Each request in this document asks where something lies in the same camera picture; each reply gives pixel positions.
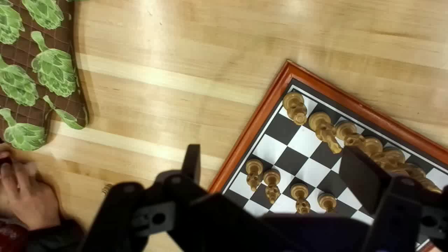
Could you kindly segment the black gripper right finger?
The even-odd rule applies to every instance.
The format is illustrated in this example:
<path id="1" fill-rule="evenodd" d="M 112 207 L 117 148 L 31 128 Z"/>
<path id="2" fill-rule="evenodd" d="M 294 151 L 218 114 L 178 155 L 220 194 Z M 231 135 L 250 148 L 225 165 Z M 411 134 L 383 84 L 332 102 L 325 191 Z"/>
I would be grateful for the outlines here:
<path id="1" fill-rule="evenodd" d="M 417 252 L 418 243 L 448 250 L 446 190 L 389 175 L 357 147 L 341 151 L 339 173 L 374 218 L 362 252 Z"/>

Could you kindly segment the person's bare hand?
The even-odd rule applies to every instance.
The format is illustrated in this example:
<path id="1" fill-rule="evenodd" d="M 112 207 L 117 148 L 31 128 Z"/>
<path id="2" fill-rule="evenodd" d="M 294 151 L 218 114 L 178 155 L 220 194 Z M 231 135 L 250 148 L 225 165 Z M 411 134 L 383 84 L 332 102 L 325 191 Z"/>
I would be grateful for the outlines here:
<path id="1" fill-rule="evenodd" d="M 35 163 L 15 158 L 7 144 L 0 145 L 1 187 L 5 210 L 15 215 L 29 231 L 57 226 L 60 210 L 50 184 L 36 175 Z"/>

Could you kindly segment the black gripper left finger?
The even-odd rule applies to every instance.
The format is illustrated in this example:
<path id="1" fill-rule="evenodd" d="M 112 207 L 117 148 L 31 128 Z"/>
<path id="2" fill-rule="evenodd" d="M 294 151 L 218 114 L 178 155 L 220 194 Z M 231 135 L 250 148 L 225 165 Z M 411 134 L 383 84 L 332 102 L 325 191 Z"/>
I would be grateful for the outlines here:
<path id="1" fill-rule="evenodd" d="M 80 252 L 143 252 L 151 235 L 173 231 L 190 204 L 207 194 L 199 180 L 200 145 L 189 144 L 180 168 L 158 173 L 151 186 L 112 184 Z"/>

